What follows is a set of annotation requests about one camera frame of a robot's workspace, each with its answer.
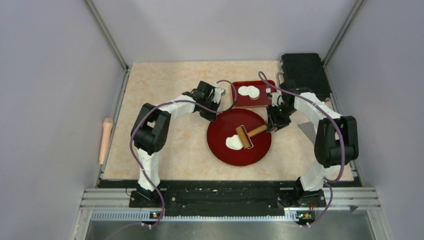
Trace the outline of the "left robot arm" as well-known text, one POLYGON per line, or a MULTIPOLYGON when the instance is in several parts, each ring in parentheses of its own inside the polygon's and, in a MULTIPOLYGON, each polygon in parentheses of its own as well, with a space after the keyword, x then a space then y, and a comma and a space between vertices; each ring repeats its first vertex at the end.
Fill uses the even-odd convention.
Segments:
POLYGON ((129 147, 139 167, 136 191, 147 206, 154 207, 163 200, 158 188, 159 152, 167 142, 171 121, 197 112, 214 122, 225 94, 225 89, 200 81, 196 88, 172 100, 157 105, 145 103, 141 107, 130 132, 129 147))

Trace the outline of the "round red tray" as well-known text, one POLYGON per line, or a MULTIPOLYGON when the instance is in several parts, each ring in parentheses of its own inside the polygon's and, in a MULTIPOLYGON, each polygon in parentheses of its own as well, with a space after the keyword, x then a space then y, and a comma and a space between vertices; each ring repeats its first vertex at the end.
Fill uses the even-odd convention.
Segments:
POLYGON ((206 131, 213 155, 232 166, 248 166, 260 161, 269 151, 272 135, 266 121, 257 113, 235 108, 219 114, 206 131))

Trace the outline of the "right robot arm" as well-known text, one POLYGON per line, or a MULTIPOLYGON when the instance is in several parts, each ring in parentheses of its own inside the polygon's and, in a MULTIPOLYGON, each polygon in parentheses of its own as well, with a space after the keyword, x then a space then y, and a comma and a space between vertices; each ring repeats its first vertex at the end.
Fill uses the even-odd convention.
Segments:
POLYGON ((292 199, 299 206, 307 206, 319 198, 326 183, 338 182, 345 166, 359 156, 357 120, 343 116, 329 108, 307 88, 277 87, 267 80, 266 93, 271 98, 267 106, 268 133, 276 132, 291 123, 290 116, 302 113, 315 131, 315 160, 306 173, 295 181, 292 199))

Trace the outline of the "wooden roller tool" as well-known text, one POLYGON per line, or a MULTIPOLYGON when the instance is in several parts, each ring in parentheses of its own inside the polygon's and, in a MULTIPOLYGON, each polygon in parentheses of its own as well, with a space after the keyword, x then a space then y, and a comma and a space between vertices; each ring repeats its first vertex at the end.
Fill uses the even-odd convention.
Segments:
POLYGON ((267 130, 267 126, 265 124, 256 127, 255 129, 251 131, 247 131, 244 125, 238 126, 235 131, 236 134, 240 137, 240 140, 244 146, 244 149, 251 149, 253 148, 253 142, 251 140, 252 137, 265 132, 267 130))

